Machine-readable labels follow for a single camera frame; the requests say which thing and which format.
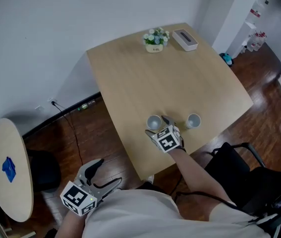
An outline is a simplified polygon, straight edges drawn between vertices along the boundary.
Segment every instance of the blue object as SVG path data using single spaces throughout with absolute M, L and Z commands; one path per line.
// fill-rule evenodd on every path
M 12 180 L 16 176 L 16 171 L 15 171 L 15 165 L 12 162 L 10 157 L 7 157 L 5 162 L 2 164 L 2 170 L 6 172 L 6 175 L 8 177 L 8 180 L 12 182 Z
M 234 64 L 233 58 L 228 53 L 221 53 L 220 57 L 226 62 L 226 64 L 231 67 Z

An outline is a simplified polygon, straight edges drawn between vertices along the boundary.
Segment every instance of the white shirt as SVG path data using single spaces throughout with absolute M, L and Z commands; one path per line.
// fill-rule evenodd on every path
M 217 205 L 209 222 L 184 220 L 172 198 L 152 190 L 116 191 L 86 219 L 83 238 L 269 238 L 253 217 Z

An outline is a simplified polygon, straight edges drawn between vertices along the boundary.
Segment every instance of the small plant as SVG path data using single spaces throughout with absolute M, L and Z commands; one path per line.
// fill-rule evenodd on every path
M 162 27 L 156 29 L 150 29 L 149 34 L 144 34 L 144 44 L 159 45 L 163 44 L 166 46 L 170 39 L 169 31 L 163 30 Z

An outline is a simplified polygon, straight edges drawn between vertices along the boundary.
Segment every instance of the tissue box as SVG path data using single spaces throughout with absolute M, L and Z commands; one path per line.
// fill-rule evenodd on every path
M 198 42 L 184 29 L 173 31 L 172 37 L 185 51 L 195 50 L 198 47 Z

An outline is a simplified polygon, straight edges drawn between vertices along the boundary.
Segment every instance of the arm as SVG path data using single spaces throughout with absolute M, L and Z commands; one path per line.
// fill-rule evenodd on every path
M 185 151 L 173 149 L 168 152 L 176 162 L 186 184 L 193 191 L 202 191 L 225 201 L 231 201 L 223 187 L 211 177 L 199 164 L 196 163 Z M 200 195 L 193 195 L 199 203 L 205 216 L 209 216 L 215 206 L 220 202 Z
M 56 238 L 82 238 L 85 219 L 86 215 L 80 217 L 74 212 L 68 211 L 56 234 Z

